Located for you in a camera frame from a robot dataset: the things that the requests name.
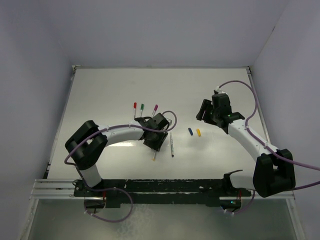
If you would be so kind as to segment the yellow pen cap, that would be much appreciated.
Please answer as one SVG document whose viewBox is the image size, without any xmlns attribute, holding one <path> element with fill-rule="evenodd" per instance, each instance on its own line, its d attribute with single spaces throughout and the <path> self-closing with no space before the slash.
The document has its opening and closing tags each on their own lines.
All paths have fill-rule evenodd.
<svg viewBox="0 0 320 240">
<path fill-rule="evenodd" d="M 197 132 L 197 135 L 198 135 L 199 137 L 202 136 L 200 129 L 197 128 L 197 129 L 196 129 L 196 132 Z"/>
</svg>

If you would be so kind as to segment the red marker pen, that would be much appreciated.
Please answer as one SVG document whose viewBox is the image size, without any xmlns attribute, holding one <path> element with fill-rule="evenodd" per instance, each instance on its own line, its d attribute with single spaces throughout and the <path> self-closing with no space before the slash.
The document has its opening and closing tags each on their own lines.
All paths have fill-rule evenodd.
<svg viewBox="0 0 320 240">
<path fill-rule="evenodd" d="M 136 108 L 134 108 L 134 105 L 133 105 L 133 119 L 136 118 L 136 112 L 137 112 L 137 106 Z"/>
</svg>

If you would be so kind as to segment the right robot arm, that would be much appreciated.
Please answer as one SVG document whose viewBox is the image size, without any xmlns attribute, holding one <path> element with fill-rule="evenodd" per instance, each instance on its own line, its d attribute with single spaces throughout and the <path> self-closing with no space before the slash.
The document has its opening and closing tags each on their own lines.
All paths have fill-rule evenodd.
<svg viewBox="0 0 320 240">
<path fill-rule="evenodd" d="M 237 169 L 224 174 L 222 190 L 226 195 L 247 189 L 266 198 L 296 186 L 292 153 L 269 145 L 260 135 L 253 137 L 255 131 L 249 130 L 241 113 L 232 111 L 226 93 L 215 93 L 211 100 L 204 99 L 196 119 L 221 128 L 241 144 L 255 163 L 254 170 Z"/>
</svg>

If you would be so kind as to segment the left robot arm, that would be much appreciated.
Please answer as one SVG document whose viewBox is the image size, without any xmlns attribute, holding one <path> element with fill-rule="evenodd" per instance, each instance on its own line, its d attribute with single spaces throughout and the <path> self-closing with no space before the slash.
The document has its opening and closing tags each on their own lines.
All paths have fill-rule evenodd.
<svg viewBox="0 0 320 240">
<path fill-rule="evenodd" d="M 64 146 L 79 175 L 86 182 L 85 190 L 91 196 L 98 196 L 103 191 L 103 179 L 98 171 L 97 161 L 107 146 L 126 141 L 143 141 L 145 146 L 158 152 L 168 136 L 170 125 L 170 121 L 161 113 L 109 127 L 102 127 L 93 120 L 88 120 Z"/>
</svg>

